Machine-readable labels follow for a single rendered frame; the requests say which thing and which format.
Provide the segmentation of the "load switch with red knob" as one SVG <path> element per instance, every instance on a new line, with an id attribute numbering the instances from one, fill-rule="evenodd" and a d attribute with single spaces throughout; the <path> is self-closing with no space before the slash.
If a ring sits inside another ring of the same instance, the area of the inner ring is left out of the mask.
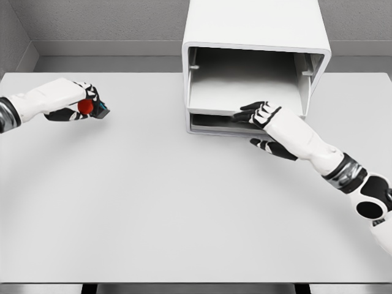
<path id="1" fill-rule="evenodd" d="M 77 108 L 82 115 L 97 119 L 103 119 L 110 112 L 100 100 L 83 99 L 77 103 Z"/>

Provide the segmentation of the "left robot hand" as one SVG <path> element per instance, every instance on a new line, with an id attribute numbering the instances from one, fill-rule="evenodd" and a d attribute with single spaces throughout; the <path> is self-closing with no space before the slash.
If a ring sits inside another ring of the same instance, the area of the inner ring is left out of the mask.
<path id="1" fill-rule="evenodd" d="M 49 121 L 77 121 L 90 116 L 82 115 L 77 103 L 83 99 L 100 100 L 96 87 L 87 83 L 76 83 L 65 78 L 45 83 L 32 90 L 43 95 L 44 117 Z"/>

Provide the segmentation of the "white cabinet drawer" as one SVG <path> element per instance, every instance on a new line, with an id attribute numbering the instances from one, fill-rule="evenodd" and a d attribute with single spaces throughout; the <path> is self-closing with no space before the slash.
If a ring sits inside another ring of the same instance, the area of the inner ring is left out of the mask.
<path id="1" fill-rule="evenodd" d="M 187 109 L 192 114 L 230 116 L 239 108 L 268 101 L 305 116 L 311 95 L 311 79 L 296 73 L 233 75 L 197 70 L 190 79 Z"/>

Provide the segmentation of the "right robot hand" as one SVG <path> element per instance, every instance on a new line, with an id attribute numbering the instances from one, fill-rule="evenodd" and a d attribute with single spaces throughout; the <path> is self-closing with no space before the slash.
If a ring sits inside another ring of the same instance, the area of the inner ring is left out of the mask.
<path id="1" fill-rule="evenodd" d="M 250 123 L 268 134 L 269 140 L 251 138 L 252 145 L 274 156 L 296 161 L 298 156 L 285 147 L 285 140 L 293 138 L 289 135 L 290 120 L 300 121 L 290 111 L 283 111 L 281 106 L 273 105 L 269 101 L 242 106 L 240 112 L 232 116 L 233 123 Z"/>

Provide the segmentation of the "white tabletop storage cabinet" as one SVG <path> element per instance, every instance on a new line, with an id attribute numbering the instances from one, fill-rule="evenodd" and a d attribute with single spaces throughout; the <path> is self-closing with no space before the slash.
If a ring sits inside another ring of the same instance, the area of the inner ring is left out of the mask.
<path id="1" fill-rule="evenodd" d="M 186 129 L 192 134 L 250 136 L 261 130 L 230 116 L 187 109 L 195 71 L 296 73 L 311 79 L 311 97 L 331 48 L 318 0 L 190 0 L 182 44 Z"/>

